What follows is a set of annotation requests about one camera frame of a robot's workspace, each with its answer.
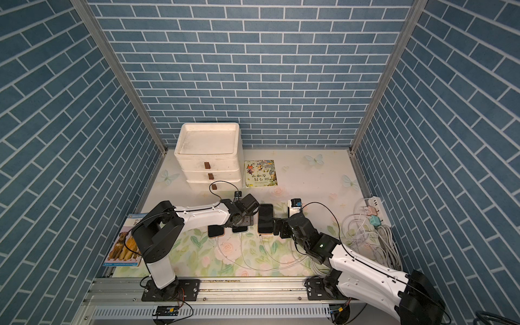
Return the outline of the white three-drawer storage box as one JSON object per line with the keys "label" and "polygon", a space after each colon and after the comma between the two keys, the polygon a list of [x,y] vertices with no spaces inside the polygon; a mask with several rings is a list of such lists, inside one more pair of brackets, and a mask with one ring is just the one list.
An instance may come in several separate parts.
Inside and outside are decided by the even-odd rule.
{"label": "white three-drawer storage box", "polygon": [[174,155],[194,191],[243,187],[244,155],[237,123],[185,123]]}

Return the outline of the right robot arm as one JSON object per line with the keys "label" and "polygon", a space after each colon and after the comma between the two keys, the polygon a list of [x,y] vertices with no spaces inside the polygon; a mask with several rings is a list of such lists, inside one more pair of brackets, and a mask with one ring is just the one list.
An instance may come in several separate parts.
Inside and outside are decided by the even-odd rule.
{"label": "right robot arm", "polygon": [[357,299],[384,311],[401,324],[441,324],[446,304],[423,273],[388,268],[319,232],[302,213],[274,219],[274,235],[291,238],[305,255],[329,268],[319,289],[333,300]]}

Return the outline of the colourful children's picture book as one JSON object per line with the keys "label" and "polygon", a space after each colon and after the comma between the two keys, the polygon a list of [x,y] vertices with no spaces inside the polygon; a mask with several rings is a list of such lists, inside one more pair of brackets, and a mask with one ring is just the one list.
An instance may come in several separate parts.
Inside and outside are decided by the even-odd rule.
{"label": "colourful children's picture book", "polygon": [[247,188],[277,186],[274,160],[245,161],[245,185]]}

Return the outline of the white power strip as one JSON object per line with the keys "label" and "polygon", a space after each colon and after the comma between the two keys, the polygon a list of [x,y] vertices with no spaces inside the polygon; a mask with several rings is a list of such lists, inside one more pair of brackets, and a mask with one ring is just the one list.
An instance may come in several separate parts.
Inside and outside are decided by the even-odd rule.
{"label": "white power strip", "polygon": [[364,203],[362,204],[362,212],[373,221],[375,221],[376,217],[378,217],[379,223],[381,225],[387,225],[389,227],[393,225],[390,217],[387,214],[382,199],[378,196],[365,198]]}

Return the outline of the small black controller board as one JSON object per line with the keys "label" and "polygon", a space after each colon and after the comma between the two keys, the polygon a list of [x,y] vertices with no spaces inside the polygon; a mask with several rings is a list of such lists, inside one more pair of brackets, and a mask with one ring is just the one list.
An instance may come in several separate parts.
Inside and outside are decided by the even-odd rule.
{"label": "small black controller board", "polygon": [[180,310],[179,306],[173,306],[173,305],[158,306],[152,316],[155,318],[160,318],[160,317],[174,318],[179,315],[179,310]]}

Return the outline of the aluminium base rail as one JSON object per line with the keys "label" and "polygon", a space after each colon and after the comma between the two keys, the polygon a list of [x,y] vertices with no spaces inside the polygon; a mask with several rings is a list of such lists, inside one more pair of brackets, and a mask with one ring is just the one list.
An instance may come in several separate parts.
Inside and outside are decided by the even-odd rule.
{"label": "aluminium base rail", "polygon": [[[191,304],[310,303],[304,277],[203,278]],[[139,278],[96,278],[84,306],[151,306],[142,301]]]}

